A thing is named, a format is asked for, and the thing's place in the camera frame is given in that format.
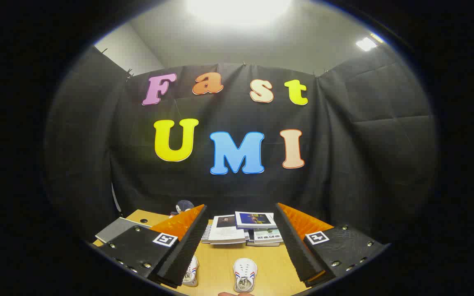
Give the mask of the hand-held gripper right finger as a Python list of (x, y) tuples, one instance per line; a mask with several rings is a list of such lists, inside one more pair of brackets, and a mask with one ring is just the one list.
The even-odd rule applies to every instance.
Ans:
[(275, 204), (274, 221), (307, 288), (353, 273), (388, 247), (349, 224), (333, 226), (282, 203)]

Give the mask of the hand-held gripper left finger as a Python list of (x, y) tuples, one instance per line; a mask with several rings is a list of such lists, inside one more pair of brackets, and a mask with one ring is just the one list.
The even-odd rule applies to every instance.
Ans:
[(97, 250), (130, 273), (177, 288), (208, 223), (202, 204), (152, 227), (134, 223)]

